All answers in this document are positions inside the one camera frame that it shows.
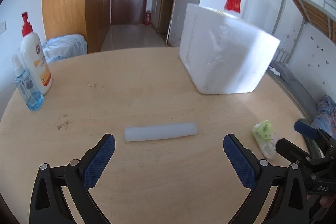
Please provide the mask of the green tissue packet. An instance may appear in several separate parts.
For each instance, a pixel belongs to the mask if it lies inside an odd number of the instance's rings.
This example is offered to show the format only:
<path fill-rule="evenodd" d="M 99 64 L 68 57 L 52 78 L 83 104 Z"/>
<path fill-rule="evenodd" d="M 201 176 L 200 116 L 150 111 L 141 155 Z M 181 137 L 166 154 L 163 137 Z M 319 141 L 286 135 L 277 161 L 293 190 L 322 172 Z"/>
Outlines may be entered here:
<path fill-rule="evenodd" d="M 265 120 L 254 125 L 252 136 L 266 159 L 270 160 L 276 156 L 277 137 L 270 121 Z"/>

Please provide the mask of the white foam strip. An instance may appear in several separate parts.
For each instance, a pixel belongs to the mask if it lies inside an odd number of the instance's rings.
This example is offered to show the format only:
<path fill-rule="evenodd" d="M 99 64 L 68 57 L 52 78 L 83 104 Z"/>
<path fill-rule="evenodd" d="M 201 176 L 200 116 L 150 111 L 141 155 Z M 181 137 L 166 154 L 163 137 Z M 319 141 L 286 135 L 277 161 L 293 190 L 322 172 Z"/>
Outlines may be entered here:
<path fill-rule="evenodd" d="M 165 124 L 159 126 L 130 127 L 125 129 L 126 142 L 152 141 L 193 136 L 198 133 L 196 123 Z"/>

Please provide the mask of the blue spray bottle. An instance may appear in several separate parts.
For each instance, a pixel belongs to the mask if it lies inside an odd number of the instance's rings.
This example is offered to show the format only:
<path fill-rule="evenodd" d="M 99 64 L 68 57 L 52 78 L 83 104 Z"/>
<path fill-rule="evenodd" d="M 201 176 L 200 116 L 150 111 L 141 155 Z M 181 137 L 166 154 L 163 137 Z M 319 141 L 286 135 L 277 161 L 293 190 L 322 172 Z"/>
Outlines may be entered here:
<path fill-rule="evenodd" d="M 38 89 L 29 71 L 23 67 L 19 55 L 16 53 L 11 60 L 14 67 L 15 84 L 27 108 L 30 111 L 39 110 L 44 101 L 43 94 Z"/>

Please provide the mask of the white styrofoam box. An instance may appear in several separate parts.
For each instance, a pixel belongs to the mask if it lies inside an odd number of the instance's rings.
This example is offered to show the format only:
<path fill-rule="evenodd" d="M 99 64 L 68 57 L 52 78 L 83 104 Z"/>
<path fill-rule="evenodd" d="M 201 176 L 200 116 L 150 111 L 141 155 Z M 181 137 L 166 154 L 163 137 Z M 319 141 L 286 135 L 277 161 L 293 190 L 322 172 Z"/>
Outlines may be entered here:
<path fill-rule="evenodd" d="M 256 89 L 280 40 L 236 16 L 187 5 L 179 56 L 201 94 Z"/>

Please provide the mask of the metal bunk bed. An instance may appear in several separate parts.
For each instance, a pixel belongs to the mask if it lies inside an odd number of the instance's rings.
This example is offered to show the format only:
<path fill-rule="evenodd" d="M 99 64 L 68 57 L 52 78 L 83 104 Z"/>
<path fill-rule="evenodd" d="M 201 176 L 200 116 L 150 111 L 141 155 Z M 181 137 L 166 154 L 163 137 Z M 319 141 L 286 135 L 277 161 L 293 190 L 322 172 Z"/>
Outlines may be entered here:
<path fill-rule="evenodd" d="M 272 67 L 306 119 L 335 122 L 335 0 L 276 0 Z"/>

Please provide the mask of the white lotion pump bottle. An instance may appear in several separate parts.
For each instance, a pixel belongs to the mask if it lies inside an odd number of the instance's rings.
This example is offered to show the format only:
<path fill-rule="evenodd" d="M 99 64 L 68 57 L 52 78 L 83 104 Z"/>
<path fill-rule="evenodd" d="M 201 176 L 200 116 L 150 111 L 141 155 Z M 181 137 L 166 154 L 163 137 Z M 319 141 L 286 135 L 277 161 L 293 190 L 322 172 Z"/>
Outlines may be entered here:
<path fill-rule="evenodd" d="M 43 52 L 40 37 L 33 32 L 33 26 L 28 20 L 27 12 L 22 14 L 22 19 L 21 56 L 38 89 L 45 95 L 51 88 L 52 74 Z"/>

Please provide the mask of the red fire extinguisher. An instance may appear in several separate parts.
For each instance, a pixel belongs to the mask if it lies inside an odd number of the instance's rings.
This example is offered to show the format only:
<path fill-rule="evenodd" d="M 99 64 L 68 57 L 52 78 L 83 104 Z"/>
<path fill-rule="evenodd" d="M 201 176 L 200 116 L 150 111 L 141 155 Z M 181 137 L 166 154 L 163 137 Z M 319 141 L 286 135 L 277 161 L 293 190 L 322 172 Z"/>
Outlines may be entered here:
<path fill-rule="evenodd" d="M 145 15 L 145 25 L 150 26 L 151 25 L 151 11 L 148 10 Z"/>

